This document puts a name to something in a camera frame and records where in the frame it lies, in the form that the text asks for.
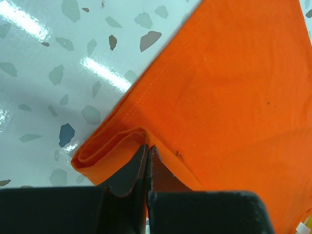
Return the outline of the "orange t shirt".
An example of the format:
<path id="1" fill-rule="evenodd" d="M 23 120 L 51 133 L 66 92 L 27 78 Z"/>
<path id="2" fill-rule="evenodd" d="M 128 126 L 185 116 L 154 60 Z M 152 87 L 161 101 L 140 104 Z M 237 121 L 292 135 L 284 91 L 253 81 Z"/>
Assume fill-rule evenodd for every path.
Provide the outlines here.
<path id="1" fill-rule="evenodd" d="M 297 0 L 204 0 L 72 158 L 100 184 L 141 145 L 193 190 L 247 190 L 278 234 L 312 214 L 312 47 Z"/>

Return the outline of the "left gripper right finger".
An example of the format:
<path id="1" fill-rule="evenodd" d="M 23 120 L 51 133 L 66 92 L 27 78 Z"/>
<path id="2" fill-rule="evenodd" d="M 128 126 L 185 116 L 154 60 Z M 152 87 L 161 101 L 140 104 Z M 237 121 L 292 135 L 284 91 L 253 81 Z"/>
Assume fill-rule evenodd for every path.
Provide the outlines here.
<path id="1" fill-rule="evenodd" d="M 148 153 L 147 208 L 152 234 L 273 234 L 264 203 L 248 191 L 193 191 Z"/>

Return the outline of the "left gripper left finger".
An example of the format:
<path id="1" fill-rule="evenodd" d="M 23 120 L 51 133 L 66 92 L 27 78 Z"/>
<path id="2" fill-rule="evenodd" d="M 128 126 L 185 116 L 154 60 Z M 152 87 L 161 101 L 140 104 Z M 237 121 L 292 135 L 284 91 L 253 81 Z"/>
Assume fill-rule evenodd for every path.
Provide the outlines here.
<path id="1" fill-rule="evenodd" d="M 143 234 L 148 146 L 97 186 L 3 189 L 3 234 Z"/>

